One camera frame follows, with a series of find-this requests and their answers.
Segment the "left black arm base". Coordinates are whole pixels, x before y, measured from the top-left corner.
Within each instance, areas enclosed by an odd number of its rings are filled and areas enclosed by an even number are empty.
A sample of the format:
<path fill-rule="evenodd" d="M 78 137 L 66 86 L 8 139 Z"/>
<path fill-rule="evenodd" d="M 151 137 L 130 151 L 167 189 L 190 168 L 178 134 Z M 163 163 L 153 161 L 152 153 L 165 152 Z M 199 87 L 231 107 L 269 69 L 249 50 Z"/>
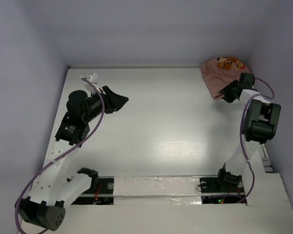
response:
<path fill-rule="evenodd" d="M 100 177 L 96 189 L 83 192 L 73 205 L 113 205 L 114 177 Z"/>

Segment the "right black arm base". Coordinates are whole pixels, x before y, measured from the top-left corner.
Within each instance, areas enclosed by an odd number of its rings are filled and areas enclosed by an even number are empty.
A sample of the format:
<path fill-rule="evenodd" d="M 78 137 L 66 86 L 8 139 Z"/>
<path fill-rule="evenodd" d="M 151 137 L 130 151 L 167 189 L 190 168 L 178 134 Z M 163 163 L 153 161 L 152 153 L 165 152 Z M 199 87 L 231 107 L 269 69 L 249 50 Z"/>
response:
<path fill-rule="evenodd" d="M 216 177 L 201 177 L 196 191 L 200 194 L 202 204 L 236 204 L 245 197 L 244 187 L 221 184 Z"/>

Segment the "pink pixel-print t-shirt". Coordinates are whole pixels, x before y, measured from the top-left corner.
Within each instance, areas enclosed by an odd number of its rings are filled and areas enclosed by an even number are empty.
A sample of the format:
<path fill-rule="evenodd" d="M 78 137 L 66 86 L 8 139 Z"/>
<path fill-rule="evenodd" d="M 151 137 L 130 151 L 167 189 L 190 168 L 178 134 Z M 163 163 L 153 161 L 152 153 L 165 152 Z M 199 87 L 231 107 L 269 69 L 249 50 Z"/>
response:
<path fill-rule="evenodd" d="M 220 90 L 239 80 L 242 73 L 251 73 L 248 67 L 234 56 L 212 58 L 200 66 L 201 75 L 213 99 L 222 99 Z"/>

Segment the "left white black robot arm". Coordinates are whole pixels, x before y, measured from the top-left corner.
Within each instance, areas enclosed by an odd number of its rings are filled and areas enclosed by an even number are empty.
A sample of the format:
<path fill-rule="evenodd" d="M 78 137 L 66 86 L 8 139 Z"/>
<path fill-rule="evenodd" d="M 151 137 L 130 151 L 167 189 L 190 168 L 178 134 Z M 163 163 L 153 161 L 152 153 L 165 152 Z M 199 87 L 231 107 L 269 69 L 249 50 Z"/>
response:
<path fill-rule="evenodd" d="M 97 193 L 99 175 L 94 169 L 69 166 L 81 146 L 94 134 L 89 123 L 120 110 L 129 99 L 107 86 L 84 90 L 68 96 L 66 113 L 55 135 L 53 150 L 43 168 L 30 180 L 15 205 L 15 218 L 56 231 L 63 223 L 68 207 L 84 192 Z"/>

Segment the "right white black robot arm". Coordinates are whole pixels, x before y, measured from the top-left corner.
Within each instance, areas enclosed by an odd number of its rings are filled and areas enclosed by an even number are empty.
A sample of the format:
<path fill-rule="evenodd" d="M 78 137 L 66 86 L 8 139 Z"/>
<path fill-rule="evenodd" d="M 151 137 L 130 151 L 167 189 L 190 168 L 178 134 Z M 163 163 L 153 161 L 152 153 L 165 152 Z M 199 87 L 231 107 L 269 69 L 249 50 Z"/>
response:
<path fill-rule="evenodd" d="M 253 88 L 254 83 L 253 74 L 242 73 L 239 80 L 234 80 L 219 92 L 227 103 L 238 100 L 244 104 L 239 128 L 240 143 L 215 179 L 215 186 L 220 191 L 242 182 L 244 168 L 253 154 L 272 140 L 277 131 L 281 105 L 271 102 L 271 97 L 261 95 Z"/>

